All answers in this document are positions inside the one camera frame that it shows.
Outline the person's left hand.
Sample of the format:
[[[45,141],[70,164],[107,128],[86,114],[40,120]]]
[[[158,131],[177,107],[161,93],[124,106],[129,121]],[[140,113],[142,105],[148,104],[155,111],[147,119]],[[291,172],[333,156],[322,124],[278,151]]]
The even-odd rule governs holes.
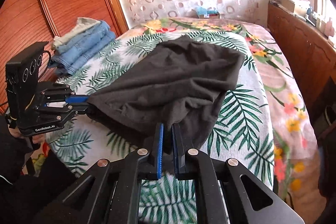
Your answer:
[[[27,139],[29,141],[32,141],[33,144],[41,144],[46,139],[45,134],[39,134],[39,135],[33,135],[33,136],[23,135],[17,127],[16,128],[9,127],[9,132],[13,137],[19,138],[19,139]]]

